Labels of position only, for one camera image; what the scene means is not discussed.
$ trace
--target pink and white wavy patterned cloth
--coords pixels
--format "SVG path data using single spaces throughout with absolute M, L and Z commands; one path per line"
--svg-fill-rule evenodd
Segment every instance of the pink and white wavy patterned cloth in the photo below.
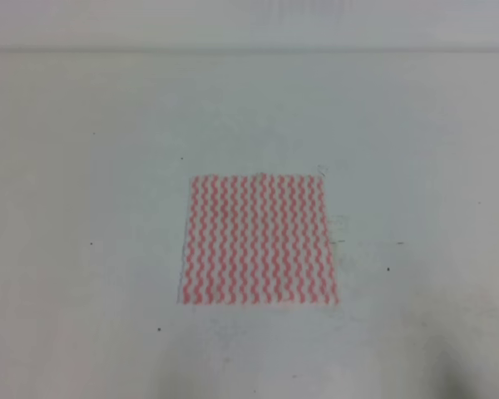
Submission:
M 180 302 L 338 303 L 320 176 L 197 176 Z

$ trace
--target square cloth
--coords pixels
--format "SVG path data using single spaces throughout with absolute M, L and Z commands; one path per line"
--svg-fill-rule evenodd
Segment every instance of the square cloth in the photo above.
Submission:
M 338 303 L 320 176 L 193 178 L 183 258 L 183 303 Z

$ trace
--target wavy pink stripe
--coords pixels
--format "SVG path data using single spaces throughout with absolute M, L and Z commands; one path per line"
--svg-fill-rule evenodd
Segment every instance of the wavy pink stripe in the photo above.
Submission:
M 242 254 L 240 255 L 240 264 L 242 265 L 242 270 L 240 271 L 240 279 L 242 280 L 242 285 L 240 286 L 240 291 L 242 292 L 242 303 L 246 303 L 248 300 L 248 295 L 246 293 L 246 288 L 248 285 L 248 280 L 246 278 L 246 274 L 248 273 L 248 264 L 245 259 L 248 255 L 248 250 L 246 249 L 246 244 L 248 242 L 248 237 L 246 236 L 246 231 L 248 229 L 248 178 L 245 176 L 242 178 L 242 182 L 240 183 L 242 186 L 242 231 L 240 232 L 240 236 L 242 238 Z
M 236 286 L 236 276 L 235 276 L 235 270 L 236 270 L 236 245 L 238 241 L 237 237 L 237 231 L 239 229 L 239 225 L 236 223 L 236 218 L 238 217 L 239 213 L 236 211 L 236 206 L 238 204 L 236 200 L 236 184 L 238 182 L 238 177 L 233 176 L 231 178 L 231 224 L 233 226 L 231 230 L 231 256 L 230 256 L 230 279 L 231 279 L 231 284 L 230 284 L 230 304 L 235 303 L 236 300 L 236 294 L 235 294 L 235 286 Z
M 289 261 L 289 235 L 287 234 L 287 230 L 289 224 L 287 222 L 288 214 L 286 211 L 286 200 L 284 199 L 284 177 L 279 177 L 279 201 L 281 202 L 280 210 L 281 210 L 281 223 L 283 223 L 283 230 L 281 232 L 283 236 L 283 243 L 281 247 L 283 248 L 283 263 L 284 263 L 284 278 L 286 279 L 285 288 L 289 293 L 289 301 L 294 301 L 294 293 L 292 292 L 292 277 L 290 276 L 290 270 L 292 269 L 292 265 Z
M 325 237 L 325 248 L 327 249 L 327 257 L 325 262 L 329 268 L 329 280 L 331 281 L 331 294 L 333 295 L 334 303 L 338 303 L 338 294 L 337 294 L 337 286 L 336 279 L 334 278 L 334 267 L 333 267 L 333 251 L 331 249 L 331 243 L 329 242 L 329 230 L 327 226 L 327 220 L 325 218 L 325 205 L 324 205 L 324 180 L 319 179 L 317 183 L 318 187 L 318 200 L 319 200 L 319 211 L 321 214 L 321 222 L 324 226 L 324 237 Z M 329 303 L 329 294 L 327 293 L 325 297 L 325 302 Z
M 309 225 L 307 224 L 307 201 L 305 201 L 305 188 L 303 187 L 303 178 L 299 179 L 299 190 L 301 191 L 299 193 L 299 198 L 301 199 L 301 224 L 303 225 L 303 231 L 301 234 L 303 235 L 304 241 L 303 241 L 303 249 L 305 251 L 305 257 L 304 257 L 304 262 L 307 265 L 307 272 L 305 273 L 305 276 L 307 277 L 309 281 L 309 296 L 311 298 L 311 302 L 314 301 L 314 283 L 312 280 L 312 271 L 314 266 L 312 265 L 310 261 L 310 256 L 312 255 L 312 252 L 310 251 L 309 247 L 309 235 L 307 234 L 307 230 L 309 229 Z
M 192 206 L 190 207 L 190 219 L 189 219 L 189 253 L 186 256 L 186 262 L 189 264 L 189 268 L 185 272 L 186 284 L 183 287 L 183 303 L 190 303 L 189 288 L 192 285 L 192 269 L 194 268 L 194 242 L 195 242 L 195 229 L 196 229 L 196 206 L 198 204 L 198 178 L 192 180 L 192 195 L 190 197 L 190 202 Z
M 203 273 L 203 270 L 205 268 L 205 264 L 203 263 L 203 258 L 205 256 L 204 254 L 204 248 L 203 248 L 203 243 L 205 242 L 205 230 L 207 229 L 207 205 L 209 204 L 209 201 L 207 199 L 207 182 L 209 181 L 209 176 L 205 176 L 203 179 L 203 182 L 201 184 L 201 187 L 203 188 L 203 193 L 201 193 L 201 217 L 200 217 L 200 242 L 198 243 L 198 248 L 200 249 L 200 254 L 198 255 L 198 272 L 196 273 L 196 276 L 198 278 L 198 283 L 196 284 L 194 288 L 194 294 L 196 296 L 196 303 L 203 303 L 203 296 L 201 295 L 201 287 L 203 286 L 203 278 L 201 277 L 201 274 Z
M 271 294 L 268 292 L 268 286 L 269 286 L 269 277 L 268 277 L 268 273 L 269 273 L 269 263 L 268 263 L 268 254 L 269 254 L 269 251 L 268 251 L 268 235 L 267 235 L 267 231 L 268 231 L 268 212 L 266 212 L 266 175 L 262 174 L 261 175 L 261 191 L 260 191 L 260 198 L 262 199 L 262 204 L 260 205 L 260 209 L 262 210 L 263 212 L 263 215 L 262 215 L 262 223 L 263 223 L 263 242 L 262 244 L 260 245 L 260 247 L 262 248 L 263 250 L 263 257 L 262 257 L 262 261 L 263 261 L 263 273 L 262 273 L 262 276 L 263 276 L 263 279 L 264 279 L 264 286 L 263 286 L 263 291 L 264 291 L 264 295 L 266 295 L 266 302 L 267 303 L 270 303 L 272 301 L 272 296 Z
M 313 229 L 313 234 L 316 232 L 316 202 L 314 201 L 314 177 L 310 176 L 309 177 L 309 212 L 311 214 L 310 216 L 310 223 L 314 226 Z M 316 281 L 314 280 L 314 265 L 312 262 L 309 264 L 309 270 L 307 271 L 309 278 L 310 278 L 310 283 L 309 283 L 309 294 L 310 294 L 310 300 L 312 303 L 318 302 L 318 296 L 314 292 L 314 285 L 316 285 Z
M 218 290 L 220 291 L 220 297 L 218 299 L 219 303 L 223 303 L 225 299 L 224 295 L 224 286 L 225 286 L 225 278 L 224 278 L 224 273 L 225 270 L 227 270 L 227 263 L 225 262 L 225 243 L 227 241 L 227 236 L 225 235 L 225 231 L 227 230 L 227 199 L 225 196 L 227 195 L 227 177 L 222 178 L 222 181 L 220 182 L 220 201 L 222 205 L 220 206 L 220 212 L 222 213 L 222 218 L 221 218 L 221 223 L 222 223 L 222 228 L 220 230 L 220 236 L 221 236 L 221 241 L 220 241 L 220 258 L 218 259 L 220 263 L 220 271 L 218 272 L 218 277 L 220 278 L 220 286 L 218 287 Z
M 291 194 L 290 194 L 290 199 L 292 200 L 292 203 L 290 204 L 290 210 L 292 211 L 292 213 L 294 214 L 294 249 L 295 249 L 295 256 L 294 256 L 294 262 L 296 263 L 297 265 L 297 268 L 296 268 L 296 277 L 298 278 L 298 293 L 299 293 L 299 301 L 301 303 L 305 303 L 305 294 L 303 292 L 303 286 L 305 284 L 305 281 L 304 281 L 304 278 L 303 278 L 303 275 L 301 274 L 301 262 L 299 261 L 299 256 L 301 255 L 301 251 L 299 250 L 299 237 L 298 237 L 298 234 L 297 234 L 297 231 L 298 231 L 298 223 L 296 221 L 296 218 L 297 218 L 297 212 L 295 211 L 295 204 L 296 204 L 296 200 L 295 200 L 295 197 L 294 197 L 294 192 L 295 192 L 295 188 L 293 186 L 294 184 L 294 177 L 290 177 L 290 182 L 289 182 L 289 186 L 291 187 Z M 300 202 L 300 207 L 301 207 L 301 224 L 307 224 L 307 222 L 305 221 L 305 218 L 307 217 L 307 214 L 304 213 L 304 198 L 303 198 L 303 195 L 304 195 L 304 188 L 303 188 L 303 179 L 299 179 L 299 183 L 298 183 L 298 188 L 299 188 L 299 202 Z
M 259 293 L 257 292 L 257 285 L 259 284 L 259 278 L 257 277 L 257 269 L 259 268 L 259 265 L 257 264 L 257 209 L 255 206 L 257 205 L 257 198 L 255 197 L 257 195 L 257 176 L 253 176 L 251 178 L 251 224 L 252 224 L 252 231 L 251 231 L 251 264 L 253 265 L 253 268 L 251 270 L 251 277 L 253 279 L 253 285 L 251 286 L 251 293 L 253 294 L 253 303 L 258 303 L 260 298 L 259 298 Z
M 211 186 L 213 189 L 212 192 L 212 211 L 210 221 L 213 224 L 210 229 L 210 242 L 209 242 L 209 257 L 207 258 L 207 262 L 209 262 L 208 270 L 207 270 L 207 287 L 205 292 L 207 293 L 207 303 L 213 303 L 214 294 L 212 292 L 212 288 L 215 286 L 215 280 L 213 279 L 213 270 L 215 269 L 214 258 L 216 255 L 215 251 L 215 242 L 216 242 L 216 228 L 218 225 L 216 224 L 216 218 L 218 217 L 218 211 L 216 210 L 216 206 L 218 205 L 218 200 L 216 199 L 216 195 L 218 194 L 218 188 L 216 187 L 216 183 L 218 182 L 218 176 L 213 176 L 211 181 Z
M 274 254 L 272 256 L 272 264 L 274 265 L 274 272 L 272 273 L 273 277 L 275 278 L 275 286 L 274 286 L 274 291 L 275 295 L 277 295 L 277 300 L 281 302 L 283 300 L 283 294 L 281 293 L 281 290 L 279 289 L 281 286 L 281 278 L 279 277 L 279 262 L 277 261 L 277 258 L 279 257 L 279 249 L 277 248 L 277 244 L 279 242 L 279 226 L 277 225 L 277 209 L 275 208 L 277 206 L 277 199 L 275 198 L 275 178 L 273 175 L 269 177 L 269 190 L 270 190 L 270 198 L 272 201 L 272 225 L 274 226 L 272 228 L 272 236 L 274 237 L 274 240 L 272 241 L 272 250 L 274 251 Z

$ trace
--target white surface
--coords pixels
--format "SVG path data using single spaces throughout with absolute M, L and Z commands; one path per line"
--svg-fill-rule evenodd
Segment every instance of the white surface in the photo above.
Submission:
M 499 0 L 0 0 L 0 47 L 499 47 Z
M 190 176 L 318 165 L 338 308 L 175 304 Z M 0 398 L 448 373 L 499 398 L 499 55 L 0 55 Z

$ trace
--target wavy pattern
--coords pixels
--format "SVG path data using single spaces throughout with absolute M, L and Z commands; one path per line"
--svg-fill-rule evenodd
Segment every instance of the wavy pattern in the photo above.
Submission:
M 316 229 L 316 201 L 314 201 L 314 177 L 310 176 L 309 177 L 309 212 L 310 212 L 310 223 L 314 226 L 313 229 L 313 234 L 318 233 Z M 316 282 L 314 281 L 314 265 L 312 262 L 309 264 L 309 270 L 308 270 L 309 278 L 310 278 L 310 283 L 309 283 L 309 294 L 311 297 L 311 302 L 315 303 L 318 302 L 318 296 L 314 292 L 314 285 L 316 285 Z
M 238 204 L 236 200 L 236 184 L 238 181 L 238 177 L 235 176 L 231 180 L 231 224 L 233 225 L 233 229 L 231 230 L 231 244 L 230 244 L 230 249 L 231 249 L 231 257 L 230 257 L 230 279 L 231 279 L 231 284 L 230 284 L 230 296 L 231 300 L 230 303 L 235 303 L 236 300 L 236 294 L 235 294 L 235 286 L 236 286 L 236 276 L 235 276 L 235 270 L 236 270 L 236 245 L 238 241 L 237 237 L 237 230 L 239 229 L 239 225 L 236 223 L 236 219 L 239 215 L 239 213 L 236 211 L 236 206 Z
M 259 268 L 259 264 L 257 264 L 257 177 L 254 176 L 251 178 L 251 224 L 253 229 L 251 230 L 251 264 L 253 268 L 251 270 L 251 277 L 253 279 L 253 285 L 251 286 L 251 293 L 253 294 L 253 303 L 258 303 L 259 293 L 257 292 L 257 285 L 259 284 L 259 279 L 257 277 L 257 270 Z
M 281 248 L 283 248 L 283 263 L 284 263 L 284 279 L 286 280 L 285 288 L 289 293 L 289 301 L 294 301 L 294 293 L 292 292 L 292 277 L 290 276 L 290 270 L 292 265 L 289 261 L 289 235 L 287 234 L 289 222 L 287 221 L 288 214 L 286 212 L 286 200 L 284 199 L 284 177 L 279 177 L 279 202 L 281 203 L 281 223 L 283 224 L 283 230 L 281 234 L 283 236 L 283 242 L 281 243 Z
M 329 268 L 329 280 L 331 281 L 331 294 L 333 295 L 334 303 L 338 303 L 338 294 L 337 294 L 337 286 L 336 280 L 334 278 L 334 267 L 333 267 L 333 251 L 331 249 L 331 243 L 329 242 L 329 230 L 327 227 L 327 220 L 325 219 L 325 205 L 324 205 L 324 180 L 318 180 L 318 201 L 319 201 L 319 212 L 321 216 L 321 224 L 324 227 L 324 237 L 325 237 L 325 248 L 327 249 L 327 257 L 325 262 L 327 267 Z M 326 292 L 325 303 L 329 303 L 329 293 Z
M 338 303 L 322 178 L 211 175 L 190 190 L 183 303 Z
M 240 185 L 242 186 L 242 230 L 240 231 L 240 237 L 242 239 L 242 254 L 240 255 L 240 264 L 242 265 L 242 270 L 240 271 L 240 279 L 242 280 L 242 285 L 240 286 L 240 291 L 242 292 L 242 303 L 246 303 L 248 300 L 248 295 L 246 294 L 246 287 L 248 285 L 248 280 L 246 274 L 248 273 L 248 264 L 246 263 L 246 256 L 248 256 L 248 249 L 246 249 L 246 244 L 248 243 L 248 237 L 246 236 L 246 231 L 248 231 L 248 178 L 245 176 L 242 178 Z
M 210 229 L 210 242 L 209 242 L 209 257 L 207 257 L 208 269 L 207 269 L 207 287 L 205 292 L 207 293 L 207 303 L 213 303 L 213 292 L 212 288 L 215 286 L 215 280 L 213 279 L 213 270 L 211 265 L 213 265 L 213 259 L 215 258 L 215 242 L 216 242 L 216 218 L 218 216 L 218 211 L 216 210 L 216 206 L 218 205 L 218 200 L 216 199 L 216 195 L 218 194 L 218 189 L 216 188 L 216 182 L 218 181 L 218 176 L 213 176 L 211 183 L 212 186 L 212 215 L 210 216 L 210 222 L 212 223 L 212 227 Z
M 305 277 L 309 281 L 309 296 L 311 302 L 314 299 L 314 293 L 312 292 L 311 285 L 312 283 L 312 271 L 313 271 L 313 265 L 310 262 L 310 257 L 312 255 L 312 252 L 310 251 L 309 247 L 309 235 L 307 234 L 307 231 L 309 230 L 309 224 L 307 223 L 307 201 L 305 201 L 305 188 L 303 187 L 303 179 L 299 180 L 299 198 L 301 200 L 301 224 L 303 226 L 303 231 L 301 232 L 303 236 L 303 250 L 305 252 L 305 257 L 304 257 L 304 262 L 305 265 L 307 266 L 307 271 L 305 272 Z
M 270 199 L 272 201 L 271 205 L 271 211 L 272 211 L 272 225 L 274 226 L 272 228 L 272 264 L 274 265 L 274 272 L 272 273 L 272 276 L 275 279 L 275 286 L 274 286 L 274 291 L 275 295 L 277 296 L 277 300 L 281 302 L 283 300 L 283 293 L 281 293 L 281 290 L 279 289 L 281 286 L 281 279 L 279 278 L 279 262 L 277 261 L 277 258 L 279 257 L 279 249 L 277 248 L 277 244 L 279 242 L 279 226 L 277 224 L 277 209 L 275 208 L 277 206 L 277 199 L 275 198 L 275 178 L 271 175 L 269 177 L 269 190 L 270 190 Z
M 290 178 L 289 186 L 291 187 L 291 193 L 292 193 L 290 195 L 290 200 L 292 201 L 292 203 L 290 205 L 290 211 L 294 214 L 294 216 L 293 216 L 293 221 L 294 221 L 294 248 L 295 248 L 294 263 L 297 266 L 297 268 L 296 268 L 296 277 L 298 278 L 299 301 L 301 303 L 305 303 L 305 294 L 303 292 L 303 286 L 305 284 L 305 281 L 303 280 L 303 275 L 301 274 L 302 265 L 301 265 L 301 262 L 299 261 L 299 256 L 301 255 L 301 251 L 299 250 L 299 237 L 298 237 L 298 233 L 297 233 L 297 231 L 298 231 L 298 222 L 297 222 L 298 213 L 295 210 L 296 200 L 295 200 L 295 195 L 294 195 L 295 188 L 294 188 L 294 177 L 293 176 Z M 304 208 L 304 206 L 303 206 L 303 203 L 304 203 L 303 192 L 304 192 L 304 190 L 303 190 L 303 181 L 301 179 L 299 180 L 298 187 L 300 187 L 300 190 L 299 190 L 299 202 L 301 204 L 300 205 L 301 209 L 303 210 L 303 208 Z M 303 219 L 303 213 L 302 213 L 301 223 L 303 224 L 303 222 L 304 222 L 304 219 Z
M 227 199 L 225 198 L 225 196 L 227 195 L 227 181 L 228 181 L 228 178 L 225 177 L 220 182 L 220 188 L 221 188 L 220 201 L 222 202 L 222 206 L 220 207 L 220 212 L 222 213 L 222 215 L 221 215 L 222 228 L 220 230 L 220 236 L 221 236 L 220 258 L 218 259 L 218 261 L 220 263 L 220 271 L 218 272 L 218 277 L 220 278 L 220 286 L 218 287 L 218 290 L 220 291 L 220 297 L 218 299 L 219 303 L 223 303 L 224 299 L 225 299 L 224 273 L 225 273 L 225 270 L 227 270 L 227 264 L 225 263 L 225 256 L 227 254 L 225 252 L 225 243 L 227 242 L 227 236 L 225 235 L 225 231 L 227 230 Z
M 189 253 L 186 256 L 186 262 L 188 264 L 188 269 L 185 272 L 186 284 L 183 287 L 183 303 L 190 303 L 189 288 L 192 286 L 192 269 L 194 268 L 194 242 L 195 242 L 195 229 L 196 229 L 196 206 L 198 205 L 198 181 L 199 179 L 195 177 L 192 180 L 192 195 L 190 196 L 190 218 L 189 218 Z
M 200 217 L 200 231 L 198 234 L 200 235 L 200 242 L 198 243 L 198 248 L 200 249 L 200 255 L 198 255 L 198 272 L 196 273 L 196 277 L 198 278 L 198 283 L 194 287 L 194 295 L 196 296 L 196 303 L 203 302 L 203 296 L 201 295 L 201 287 L 203 286 L 203 278 L 201 274 L 205 268 L 205 264 L 203 263 L 203 258 L 205 256 L 203 244 L 205 242 L 205 230 L 207 229 L 207 205 L 209 204 L 209 200 L 207 199 L 207 182 L 209 181 L 209 176 L 203 178 L 203 182 L 201 184 L 201 188 L 203 192 L 201 193 L 201 217 Z
M 262 200 L 262 203 L 260 204 L 260 210 L 262 210 L 262 224 L 263 224 L 263 242 L 261 243 L 260 247 L 263 250 L 263 279 L 264 279 L 264 286 L 263 286 L 263 292 L 264 295 L 266 296 L 266 302 L 270 303 L 272 301 L 272 296 L 268 292 L 268 286 L 269 286 L 269 263 L 268 263 L 268 212 L 266 212 L 266 175 L 261 175 L 261 191 L 260 191 L 260 198 Z

